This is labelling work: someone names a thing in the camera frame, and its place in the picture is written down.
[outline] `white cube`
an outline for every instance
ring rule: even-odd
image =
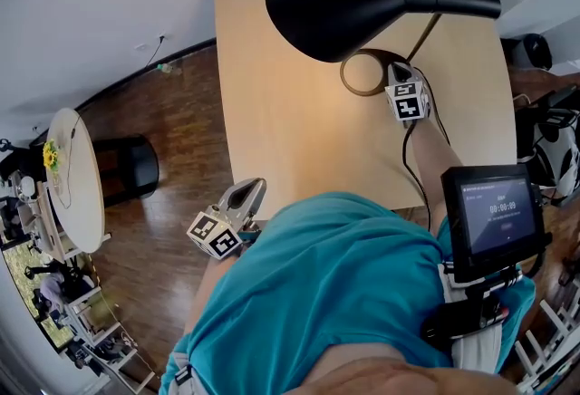
[[[423,81],[396,84],[385,88],[392,112],[398,121],[419,120],[427,112],[427,93]]]
[[[203,211],[189,227],[188,236],[199,248],[218,260],[228,256],[242,244],[232,226]]]

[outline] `desk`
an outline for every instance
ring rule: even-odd
[[[50,139],[63,154],[58,185],[47,174],[54,211],[71,241],[83,252],[92,253],[104,236],[105,207],[89,131],[76,111],[62,109],[54,115],[48,130]]]
[[[429,19],[407,14],[368,46],[406,55]],[[268,184],[258,217],[329,190],[387,208],[422,204],[401,163],[405,129],[384,94],[348,92],[340,64],[292,47],[271,23],[265,0],[216,0],[216,29],[234,180]],[[516,162],[508,70],[493,21],[443,15],[413,64],[430,80],[464,164]],[[411,149],[409,161],[416,171]]]

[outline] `baseboard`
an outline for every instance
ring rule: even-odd
[[[150,72],[151,70],[155,70],[157,68],[157,65],[160,65],[162,63],[173,62],[181,57],[185,57],[186,55],[190,55],[191,53],[195,53],[197,51],[207,49],[208,47],[211,47],[212,45],[216,45],[216,43],[217,43],[216,38],[214,37],[213,39],[209,39],[207,41],[204,41],[203,43],[197,43],[195,45],[191,45],[190,47],[186,47],[185,49],[182,49],[178,52],[171,53],[167,57],[163,57],[160,60],[157,60],[153,63],[150,63],[145,68],[141,68],[140,70],[137,70],[136,72],[130,74],[129,76],[126,76],[125,78],[123,78],[123,79],[115,82],[114,84],[111,84],[110,86],[104,88],[102,91],[97,92],[89,100],[84,101],[83,103],[81,103],[81,105],[79,105],[78,107],[75,107],[75,110],[77,110],[79,113],[81,113],[85,108],[87,108],[93,102],[95,102],[95,101],[101,99],[102,97],[106,96],[107,94],[110,94],[111,92],[119,89],[120,87],[127,84],[127,82],[132,81],[135,78],[138,78],[139,76],[141,76],[142,74],[145,74],[146,72]],[[29,146],[32,147],[34,145],[38,145],[38,144],[42,144],[42,143],[46,142],[47,135],[48,135],[48,130],[45,130],[42,134],[40,134],[37,138],[35,138],[29,144]]]

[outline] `black stool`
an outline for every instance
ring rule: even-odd
[[[147,198],[155,192],[160,166],[155,150],[144,136],[97,140],[92,146],[99,165],[105,207],[132,198]]]

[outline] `lamp base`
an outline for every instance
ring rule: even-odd
[[[369,55],[374,58],[377,62],[381,64],[382,68],[382,77],[379,83],[373,89],[369,91],[358,91],[354,89],[344,78],[344,66],[346,63],[351,60],[355,55]],[[389,85],[389,79],[387,77],[387,71],[389,69],[389,65],[393,62],[402,62],[407,63],[407,59],[405,57],[399,55],[398,53],[391,52],[391,51],[384,51],[381,49],[360,49],[353,53],[349,58],[344,60],[341,63],[341,80],[343,81],[344,87],[348,89],[355,95],[360,95],[362,97],[371,97],[373,95],[380,94],[384,92],[384,88]]]

